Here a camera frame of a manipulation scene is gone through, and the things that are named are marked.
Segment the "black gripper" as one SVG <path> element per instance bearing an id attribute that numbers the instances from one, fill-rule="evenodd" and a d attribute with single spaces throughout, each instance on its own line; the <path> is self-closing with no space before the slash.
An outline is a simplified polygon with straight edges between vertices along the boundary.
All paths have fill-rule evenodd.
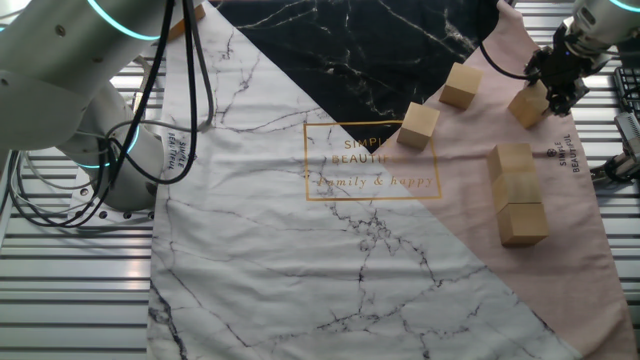
<path id="1" fill-rule="evenodd" d="M 570 33 L 570 27 L 561 24 L 552 37 L 552 45 L 533 52 L 524 74 L 526 80 L 533 83 L 540 79 L 545 83 L 565 83 L 549 86 L 547 100 L 553 115 L 566 117 L 590 91 L 578 78 L 599 72 L 607 62 L 608 56 L 602 49 L 580 45 L 578 36 Z"/>

